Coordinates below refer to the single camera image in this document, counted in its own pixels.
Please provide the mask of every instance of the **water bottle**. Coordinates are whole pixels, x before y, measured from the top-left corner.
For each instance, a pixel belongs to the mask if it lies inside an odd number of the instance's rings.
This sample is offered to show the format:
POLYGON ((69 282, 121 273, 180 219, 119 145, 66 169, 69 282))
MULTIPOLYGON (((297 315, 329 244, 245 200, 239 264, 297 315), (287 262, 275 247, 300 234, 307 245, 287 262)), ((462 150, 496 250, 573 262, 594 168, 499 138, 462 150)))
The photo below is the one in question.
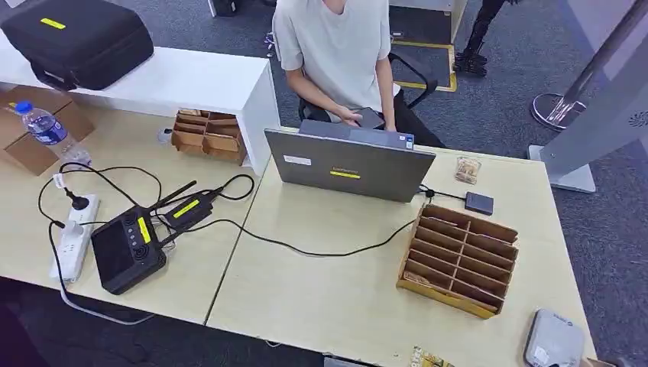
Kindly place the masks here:
POLYGON ((43 145, 64 162, 77 162, 90 165, 90 153, 67 132, 60 121, 47 111, 35 109, 31 102, 23 101, 16 105, 24 127, 43 145))

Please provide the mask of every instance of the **power strip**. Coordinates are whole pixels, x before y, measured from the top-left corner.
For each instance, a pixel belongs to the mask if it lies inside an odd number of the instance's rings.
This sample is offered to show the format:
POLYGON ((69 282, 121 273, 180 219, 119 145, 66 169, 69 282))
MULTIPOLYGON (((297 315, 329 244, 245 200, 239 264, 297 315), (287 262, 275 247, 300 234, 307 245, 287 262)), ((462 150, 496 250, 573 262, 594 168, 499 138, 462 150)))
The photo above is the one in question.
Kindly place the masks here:
MULTIPOLYGON (((94 222, 97 217, 97 210, 99 209, 99 198, 96 195, 84 196, 90 204, 83 210, 70 209, 70 214, 67 217, 67 223, 76 222, 78 224, 85 222, 94 222)), ((64 281, 75 281, 81 275, 81 267, 83 266, 83 259, 86 257, 86 250, 90 243, 90 235, 94 230, 94 225, 89 224, 82 226, 83 232, 71 233, 64 230, 61 233, 61 240, 57 247, 57 254, 61 265, 61 274, 64 281)), ((58 279, 59 273, 57 270, 56 259, 53 260, 52 268, 50 269, 50 278, 58 279)))

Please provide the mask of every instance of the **cardboard organizer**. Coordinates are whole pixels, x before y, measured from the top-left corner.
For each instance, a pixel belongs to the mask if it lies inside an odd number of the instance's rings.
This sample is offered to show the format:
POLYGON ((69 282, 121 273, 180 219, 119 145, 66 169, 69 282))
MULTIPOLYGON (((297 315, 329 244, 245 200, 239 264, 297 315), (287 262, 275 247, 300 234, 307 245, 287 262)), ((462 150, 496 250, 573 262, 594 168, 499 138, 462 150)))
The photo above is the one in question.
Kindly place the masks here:
POLYGON ((206 154, 239 165, 248 154, 236 116, 219 112, 180 110, 171 144, 184 153, 206 154))
POLYGON ((397 286, 487 319, 501 312, 517 232, 441 206, 421 208, 397 286))

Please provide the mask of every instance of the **person's hand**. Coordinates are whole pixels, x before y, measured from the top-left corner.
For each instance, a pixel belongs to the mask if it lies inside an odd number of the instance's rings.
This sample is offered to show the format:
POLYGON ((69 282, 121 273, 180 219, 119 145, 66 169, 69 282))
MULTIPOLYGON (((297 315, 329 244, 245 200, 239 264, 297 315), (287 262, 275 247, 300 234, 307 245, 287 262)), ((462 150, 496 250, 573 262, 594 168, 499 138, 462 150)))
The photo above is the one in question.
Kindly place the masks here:
POLYGON ((354 113, 352 110, 344 106, 339 106, 333 113, 347 125, 355 126, 356 128, 360 126, 358 125, 358 121, 362 120, 362 115, 354 113))

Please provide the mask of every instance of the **yellow sticker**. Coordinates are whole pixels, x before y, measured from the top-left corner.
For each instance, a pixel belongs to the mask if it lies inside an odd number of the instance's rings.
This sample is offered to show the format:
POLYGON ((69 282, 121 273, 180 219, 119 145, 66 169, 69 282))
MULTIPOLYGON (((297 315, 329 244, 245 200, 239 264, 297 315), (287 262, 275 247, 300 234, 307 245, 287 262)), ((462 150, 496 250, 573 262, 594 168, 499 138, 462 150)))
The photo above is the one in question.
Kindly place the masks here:
POLYGON ((43 18, 43 19, 40 20, 40 22, 45 23, 45 24, 47 24, 47 25, 49 25, 51 27, 54 27, 56 29, 64 29, 65 28, 64 24, 61 24, 58 21, 53 21, 53 20, 51 20, 49 18, 43 18))
POLYGON ((138 219, 138 224, 140 225, 140 232, 142 233, 142 237, 144 237, 144 243, 149 243, 151 241, 151 235, 148 234, 148 229, 146 228, 144 218, 138 219))
POLYGON ((331 174, 333 176, 355 178, 356 180, 360 180, 360 176, 357 174, 347 174, 346 172, 338 172, 338 171, 331 171, 331 174))
POLYGON ((176 219, 180 218, 180 216, 182 216, 184 213, 188 212, 188 211, 189 211, 191 208, 193 208, 194 206, 198 205, 198 203, 200 203, 198 200, 194 200, 194 201, 192 201, 191 203, 189 203, 189 204, 188 204, 187 206, 185 206, 184 208, 178 210, 178 211, 173 215, 173 217, 176 218, 176 219))

